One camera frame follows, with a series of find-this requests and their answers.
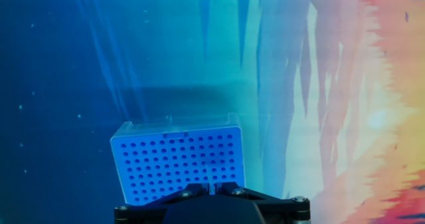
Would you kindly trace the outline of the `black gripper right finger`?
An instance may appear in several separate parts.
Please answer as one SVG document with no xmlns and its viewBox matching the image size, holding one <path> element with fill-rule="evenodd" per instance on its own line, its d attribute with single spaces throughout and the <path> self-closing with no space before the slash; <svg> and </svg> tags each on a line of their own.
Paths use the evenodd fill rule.
<svg viewBox="0 0 425 224">
<path fill-rule="evenodd" d="M 215 194 L 230 197 L 232 209 L 261 217 L 264 223 L 311 223 L 310 200 L 304 196 L 279 199 L 239 186 L 236 182 L 216 183 Z"/>
</svg>

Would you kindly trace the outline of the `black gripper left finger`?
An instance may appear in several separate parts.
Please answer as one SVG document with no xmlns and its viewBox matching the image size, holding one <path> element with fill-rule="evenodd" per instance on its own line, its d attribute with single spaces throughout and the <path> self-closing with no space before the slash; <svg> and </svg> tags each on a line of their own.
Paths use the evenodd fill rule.
<svg viewBox="0 0 425 224">
<path fill-rule="evenodd" d="M 114 223 L 146 223 L 162 221 L 168 208 L 195 197 L 210 195 L 209 183 L 190 183 L 185 189 L 161 197 L 145 205 L 121 205 L 114 208 Z"/>
</svg>

